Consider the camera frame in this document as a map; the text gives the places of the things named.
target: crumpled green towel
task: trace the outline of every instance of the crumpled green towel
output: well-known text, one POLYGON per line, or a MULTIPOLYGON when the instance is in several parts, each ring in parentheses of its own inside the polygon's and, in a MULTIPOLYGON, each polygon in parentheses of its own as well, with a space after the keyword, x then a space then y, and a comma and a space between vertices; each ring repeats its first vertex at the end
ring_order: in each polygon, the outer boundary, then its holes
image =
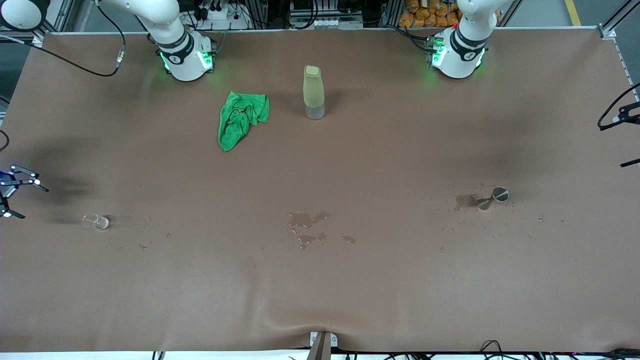
POLYGON ((269 120, 269 97, 267 95, 239 94, 231 92, 220 110, 218 143, 227 152, 249 132, 249 124, 269 120))

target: brown table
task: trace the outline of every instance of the brown table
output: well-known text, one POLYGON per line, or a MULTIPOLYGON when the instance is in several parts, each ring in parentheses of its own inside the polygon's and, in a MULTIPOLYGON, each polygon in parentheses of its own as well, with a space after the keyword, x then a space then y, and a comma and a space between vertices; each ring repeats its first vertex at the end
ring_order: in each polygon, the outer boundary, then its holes
MULTIPOLYGON (((106 72, 118 42, 45 46, 106 72)), ((192 83, 143 36, 108 79, 32 51, 1 159, 51 192, 20 189, 27 219, 0 223, 0 350, 289 348, 316 330, 386 352, 640 347, 640 170, 618 166, 640 129, 595 125, 628 87, 614 44, 502 30, 490 46, 463 81, 393 31, 230 34, 192 83), (232 90, 272 107, 225 154, 232 90), (494 185, 506 204, 454 211, 494 185), (305 210, 332 217, 296 228, 328 237, 302 250, 288 214, 305 210), (111 227, 83 228, 91 211, 111 227)))

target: cable connector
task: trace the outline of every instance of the cable connector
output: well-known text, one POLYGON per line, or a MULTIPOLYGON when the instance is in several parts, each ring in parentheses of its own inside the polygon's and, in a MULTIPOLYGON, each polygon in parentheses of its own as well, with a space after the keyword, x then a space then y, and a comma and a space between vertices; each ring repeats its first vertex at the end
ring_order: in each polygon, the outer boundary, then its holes
POLYGON ((120 48, 120 52, 118 52, 118 57, 116 58, 116 68, 120 67, 120 63, 122 63, 122 58, 124 57, 124 52, 127 49, 126 45, 123 45, 120 48))

